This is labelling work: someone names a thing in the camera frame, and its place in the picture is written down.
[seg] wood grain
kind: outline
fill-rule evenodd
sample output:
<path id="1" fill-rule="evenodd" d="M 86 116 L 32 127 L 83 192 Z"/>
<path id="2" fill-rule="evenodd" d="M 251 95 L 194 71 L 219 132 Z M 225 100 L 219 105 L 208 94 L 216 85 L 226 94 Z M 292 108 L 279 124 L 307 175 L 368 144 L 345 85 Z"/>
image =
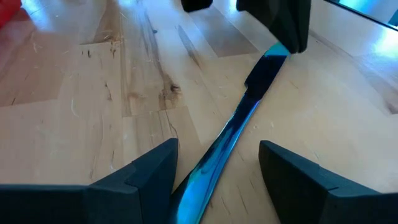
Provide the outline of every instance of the wood grain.
<path id="1" fill-rule="evenodd" d="M 397 34 L 312 3 L 308 49 L 248 122 L 202 223 L 279 222 L 257 160 L 263 139 L 398 191 Z M 229 0 L 194 14 L 179 1 L 24 1 L 0 30 L 0 183 L 90 184 L 173 137 L 176 188 L 276 42 Z"/>

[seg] wooden floor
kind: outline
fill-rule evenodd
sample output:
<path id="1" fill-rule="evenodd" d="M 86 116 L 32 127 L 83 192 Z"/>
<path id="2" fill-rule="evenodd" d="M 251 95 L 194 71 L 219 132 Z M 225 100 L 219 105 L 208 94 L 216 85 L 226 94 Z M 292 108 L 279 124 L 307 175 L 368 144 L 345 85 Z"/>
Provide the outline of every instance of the wooden floor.
<path id="1" fill-rule="evenodd" d="M 0 30 L 0 183 L 90 184 L 164 140 L 177 186 L 276 39 L 234 0 L 24 0 Z M 312 1 L 308 49 L 285 62 L 237 143 L 203 223 L 278 223 L 261 177 L 271 140 L 398 191 L 398 32 Z"/>

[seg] red object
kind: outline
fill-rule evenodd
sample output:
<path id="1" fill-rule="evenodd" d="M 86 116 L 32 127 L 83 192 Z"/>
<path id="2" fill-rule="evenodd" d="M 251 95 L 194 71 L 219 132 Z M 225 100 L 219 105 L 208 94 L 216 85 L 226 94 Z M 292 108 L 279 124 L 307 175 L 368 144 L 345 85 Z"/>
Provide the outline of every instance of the red object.
<path id="1" fill-rule="evenodd" d="M 21 0 L 0 0 L 0 28 L 19 10 Z"/>

